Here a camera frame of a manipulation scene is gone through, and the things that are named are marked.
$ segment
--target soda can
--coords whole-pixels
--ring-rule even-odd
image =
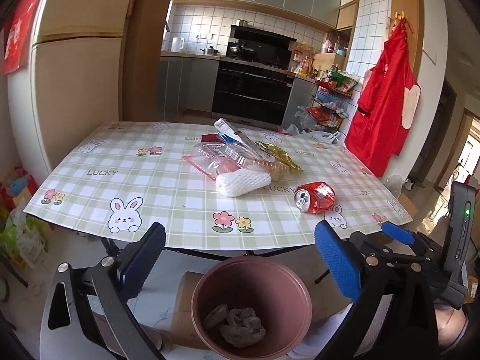
[[[294,193],[296,207],[308,214],[327,211],[335,204],[333,188],[323,181],[300,185]]]

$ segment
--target ceiling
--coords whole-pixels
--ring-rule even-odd
[[[480,99],[480,34],[459,0],[445,0],[448,22],[447,68]]]

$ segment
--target bunny ear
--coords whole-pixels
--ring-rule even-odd
[[[119,210],[121,210],[122,208],[124,208],[123,202],[122,202],[121,199],[119,199],[119,198],[114,198],[114,199],[110,202],[110,208],[112,209],[113,212],[119,211]]]
[[[143,203],[143,199],[142,198],[135,198],[135,199],[132,199],[128,204],[127,204],[127,207],[128,208],[134,208],[135,210],[138,210],[140,208],[140,206],[142,205]]]

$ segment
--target tiled wall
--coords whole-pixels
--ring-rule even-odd
[[[352,0],[342,0],[342,5]],[[386,40],[387,28],[390,23],[392,0],[360,0],[357,23],[351,44],[349,59],[346,65],[348,73],[355,73],[361,77],[355,87],[354,96],[348,106],[349,118],[344,120],[340,127],[342,139],[348,133],[351,120],[357,110],[357,102],[363,84],[363,77],[368,69],[376,65]]]
[[[321,49],[326,37],[324,32],[277,16],[244,9],[173,4],[169,17],[171,32],[165,36],[163,49],[170,50],[171,39],[178,36],[185,38],[187,51],[190,53],[201,52],[200,49],[213,46],[225,55],[229,43],[230,26],[236,19],[246,20],[249,26],[254,28],[296,38],[297,42],[306,42],[317,50]],[[212,33],[213,39],[197,39],[196,33]]]

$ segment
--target red apron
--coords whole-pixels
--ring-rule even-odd
[[[345,145],[377,177],[383,176],[392,154],[399,155],[420,97],[410,69],[405,19],[390,39],[358,100]]]

